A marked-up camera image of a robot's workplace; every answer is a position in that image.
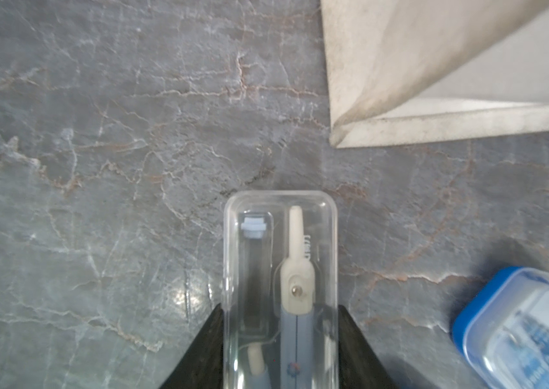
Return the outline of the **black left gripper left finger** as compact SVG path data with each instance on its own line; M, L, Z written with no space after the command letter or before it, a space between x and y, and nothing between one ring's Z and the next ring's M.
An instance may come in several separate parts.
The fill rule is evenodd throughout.
M224 310L215 306L160 389L224 387Z

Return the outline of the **clear case blue compass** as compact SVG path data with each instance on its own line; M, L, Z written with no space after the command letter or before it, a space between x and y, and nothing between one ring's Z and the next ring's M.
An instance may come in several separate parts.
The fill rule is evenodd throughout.
M224 387L339 386L338 211L321 191L224 209Z

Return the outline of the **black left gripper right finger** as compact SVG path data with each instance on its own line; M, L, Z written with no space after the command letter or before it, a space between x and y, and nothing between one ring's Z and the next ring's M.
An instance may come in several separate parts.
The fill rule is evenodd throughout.
M348 310L338 306L339 387L341 389L396 389L398 386Z

